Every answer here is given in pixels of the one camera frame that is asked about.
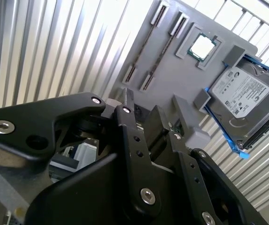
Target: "black metal bracket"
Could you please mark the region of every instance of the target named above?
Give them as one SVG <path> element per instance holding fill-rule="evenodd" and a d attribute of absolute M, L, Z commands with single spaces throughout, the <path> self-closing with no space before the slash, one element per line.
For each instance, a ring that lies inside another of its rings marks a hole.
<path fill-rule="evenodd" d="M 204 151 L 169 130 L 160 107 L 145 133 L 133 108 L 92 93 L 3 108 L 0 120 L 0 201 L 25 225 L 267 225 Z M 50 158 L 88 136 L 98 160 L 51 184 Z"/>

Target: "aluminum profile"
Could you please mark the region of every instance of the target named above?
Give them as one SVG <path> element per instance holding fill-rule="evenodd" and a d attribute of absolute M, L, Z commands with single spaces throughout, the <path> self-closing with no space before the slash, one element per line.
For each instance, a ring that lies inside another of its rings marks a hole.
<path fill-rule="evenodd" d="M 0 108 L 107 98 L 152 0 L 0 0 Z"/>
<path fill-rule="evenodd" d="M 214 119 L 206 116 L 200 126 L 211 136 L 204 150 L 234 185 L 258 211 L 269 205 L 269 132 L 247 151 L 249 159 L 242 159 L 231 151 Z"/>

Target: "gray mounting board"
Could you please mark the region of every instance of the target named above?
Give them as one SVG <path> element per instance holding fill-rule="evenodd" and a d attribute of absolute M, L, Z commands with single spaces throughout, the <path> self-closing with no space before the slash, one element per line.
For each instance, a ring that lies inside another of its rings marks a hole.
<path fill-rule="evenodd" d="M 223 60 L 234 45 L 245 49 L 246 53 L 251 55 L 256 54 L 257 48 L 185 3 L 179 0 L 166 0 L 165 2 L 169 3 L 169 9 L 160 26 L 153 30 L 150 40 L 136 64 L 137 71 L 131 83 L 125 85 L 122 81 L 151 29 L 150 22 L 160 4 L 159 0 L 153 1 L 109 97 L 114 98 L 120 89 L 130 88 L 134 91 L 135 104 L 148 110 L 152 110 L 155 105 L 159 105 L 164 109 L 169 120 L 174 122 L 177 118 L 176 109 L 172 102 L 174 94 L 186 99 L 189 104 L 193 105 L 193 101 L 200 93 L 200 90 L 210 87 L 216 78 L 225 70 Z M 145 92 L 141 92 L 139 89 L 148 71 L 151 70 L 166 42 L 171 37 L 169 32 L 175 24 L 179 12 L 188 15 L 190 17 L 189 22 L 181 36 L 173 39 L 163 56 L 162 61 L 154 73 L 152 85 Z M 202 33 L 207 37 L 211 39 L 216 37 L 224 41 L 218 53 L 213 54 L 214 59 L 210 60 L 206 69 L 198 68 L 199 61 L 189 54 L 186 54 L 183 59 L 176 56 L 179 47 L 183 45 L 182 43 L 193 23 L 201 27 Z M 196 113 L 199 119 L 204 117 L 204 114 L 197 109 Z"/>

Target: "circular hole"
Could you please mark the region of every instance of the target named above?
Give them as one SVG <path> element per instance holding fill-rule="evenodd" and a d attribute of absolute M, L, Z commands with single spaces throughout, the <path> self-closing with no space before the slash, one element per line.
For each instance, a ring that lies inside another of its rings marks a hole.
<path fill-rule="evenodd" d="M 139 137 L 134 136 L 133 138 L 134 138 L 135 141 L 140 142 L 140 138 Z"/>
<path fill-rule="evenodd" d="M 136 154 L 137 154 L 139 157 L 143 157 L 143 156 L 144 156 L 144 154 L 143 154 L 140 150 L 136 151 Z"/>
<path fill-rule="evenodd" d="M 151 195 L 150 192 L 146 192 L 146 193 L 145 193 L 145 196 L 146 196 L 146 198 L 147 198 L 148 200 L 150 200 L 150 199 L 152 198 L 152 195 Z"/>
<path fill-rule="evenodd" d="M 6 130 L 6 129 L 8 129 L 9 128 L 9 125 L 7 124 L 7 123 L 2 123 L 2 124 L 0 124 L 0 129 L 2 129 L 2 130 Z"/>
<path fill-rule="evenodd" d="M 43 150 L 48 146 L 48 140 L 38 135 L 30 135 L 26 143 L 30 148 L 35 150 Z"/>

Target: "blue drive bracket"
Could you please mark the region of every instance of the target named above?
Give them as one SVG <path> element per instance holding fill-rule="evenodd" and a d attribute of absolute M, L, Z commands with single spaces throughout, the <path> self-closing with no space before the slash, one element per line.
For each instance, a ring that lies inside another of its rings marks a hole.
<path fill-rule="evenodd" d="M 214 118 L 215 122 L 218 124 L 218 126 L 220 127 L 220 129 L 223 132 L 223 136 L 225 137 L 227 143 L 230 146 L 230 149 L 232 150 L 232 152 L 237 153 L 241 158 L 249 158 L 249 154 L 246 152 L 243 152 L 242 150 L 240 150 L 237 145 L 234 143 L 234 141 L 230 138 L 230 136 L 228 135 L 228 133 L 226 132 L 226 130 L 223 128 L 223 126 L 221 125 L 221 123 L 219 122 L 219 120 L 214 116 L 214 114 L 211 112 L 211 110 L 209 109 L 209 107 L 207 105 L 204 106 L 204 109 L 208 112 L 209 115 L 211 115 L 212 118 Z"/>

